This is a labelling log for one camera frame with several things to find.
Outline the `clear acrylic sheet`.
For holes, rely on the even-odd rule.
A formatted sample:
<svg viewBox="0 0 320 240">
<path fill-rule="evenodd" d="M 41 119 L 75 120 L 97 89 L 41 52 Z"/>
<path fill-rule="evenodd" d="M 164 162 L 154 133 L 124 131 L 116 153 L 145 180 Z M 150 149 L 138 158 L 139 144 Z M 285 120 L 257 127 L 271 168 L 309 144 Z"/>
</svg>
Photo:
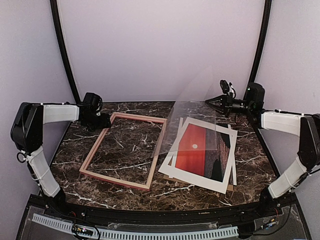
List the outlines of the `clear acrylic sheet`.
<svg viewBox="0 0 320 240">
<path fill-rule="evenodd" d="M 174 153 L 174 142 L 186 133 L 183 128 L 187 118 L 201 120 L 210 124 L 216 123 L 216 111 L 205 104 L 213 84 L 213 69 L 211 66 L 200 71 L 177 97 L 161 132 L 153 156 Z"/>
</svg>

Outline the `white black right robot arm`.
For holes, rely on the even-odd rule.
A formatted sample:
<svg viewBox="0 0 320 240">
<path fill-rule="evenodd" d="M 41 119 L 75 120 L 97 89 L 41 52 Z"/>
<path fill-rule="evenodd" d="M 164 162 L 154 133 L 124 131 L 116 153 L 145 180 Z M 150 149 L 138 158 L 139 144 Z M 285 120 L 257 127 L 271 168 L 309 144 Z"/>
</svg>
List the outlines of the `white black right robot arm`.
<svg viewBox="0 0 320 240">
<path fill-rule="evenodd" d="M 257 131 L 277 132 L 295 139 L 295 150 L 285 150 L 283 156 L 293 157 L 286 169 L 265 187 L 255 205 L 255 213 L 266 217 L 277 206 L 279 199 L 298 189 L 320 165 L 320 115 L 264 109 L 264 95 L 246 95 L 243 100 L 231 93 L 207 99 L 205 104 L 218 113 L 244 114 Z"/>
</svg>

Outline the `light wooden picture frame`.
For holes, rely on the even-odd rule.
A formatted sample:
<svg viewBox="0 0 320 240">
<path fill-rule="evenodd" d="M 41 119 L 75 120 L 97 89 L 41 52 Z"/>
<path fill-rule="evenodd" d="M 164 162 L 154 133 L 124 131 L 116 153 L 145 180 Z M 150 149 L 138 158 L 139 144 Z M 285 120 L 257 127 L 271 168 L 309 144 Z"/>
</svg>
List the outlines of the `light wooden picture frame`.
<svg viewBox="0 0 320 240">
<path fill-rule="evenodd" d="M 122 112 L 110 117 L 79 171 L 101 181 L 149 191 L 167 119 Z"/>
</svg>

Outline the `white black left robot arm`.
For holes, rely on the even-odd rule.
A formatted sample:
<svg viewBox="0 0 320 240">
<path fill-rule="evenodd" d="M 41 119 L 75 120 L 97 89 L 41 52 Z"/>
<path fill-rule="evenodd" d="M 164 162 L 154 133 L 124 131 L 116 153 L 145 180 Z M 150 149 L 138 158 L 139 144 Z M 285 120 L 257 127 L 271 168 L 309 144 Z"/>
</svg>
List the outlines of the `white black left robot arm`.
<svg viewBox="0 0 320 240">
<path fill-rule="evenodd" d="M 14 119 L 10 137 L 19 150 L 20 163 L 26 162 L 32 179 L 38 184 L 42 194 L 50 199 L 51 210 L 60 218 L 71 213 L 65 203 L 66 195 L 49 167 L 43 149 L 43 125 L 59 122 L 77 122 L 89 130 L 111 127 L 110 115 L 99 113 L 89 104 L 48 104 L 23 102 Z"/>
</svg>

